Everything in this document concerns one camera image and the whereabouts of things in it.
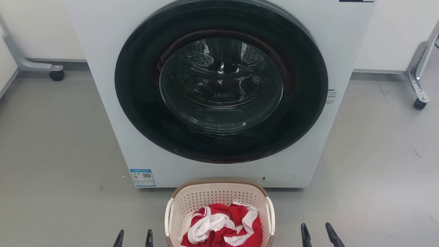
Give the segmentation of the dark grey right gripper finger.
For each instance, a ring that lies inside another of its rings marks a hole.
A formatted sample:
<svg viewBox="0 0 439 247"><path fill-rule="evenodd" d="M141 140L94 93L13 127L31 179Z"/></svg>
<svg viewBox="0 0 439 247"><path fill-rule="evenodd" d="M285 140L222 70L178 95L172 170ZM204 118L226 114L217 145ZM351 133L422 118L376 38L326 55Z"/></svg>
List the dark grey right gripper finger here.
<svg viewBox="0 0 439 247"><path fill-rule="evenodd" d="M312 247L311 244L311 236L309 234L309 230L305 223L302 223L300 226L301 230L301 243L303 247Z"/></svg>
<svg viewBox="0 0 439 247"><path fill-rule="evenodd" d="M343 242L341 241L338 234L336 233L336 231L334 230L334 228L330 223L325 223L325 229L327 231L328 238L334 247L345 247L345 245L343 244Z"/></svg>

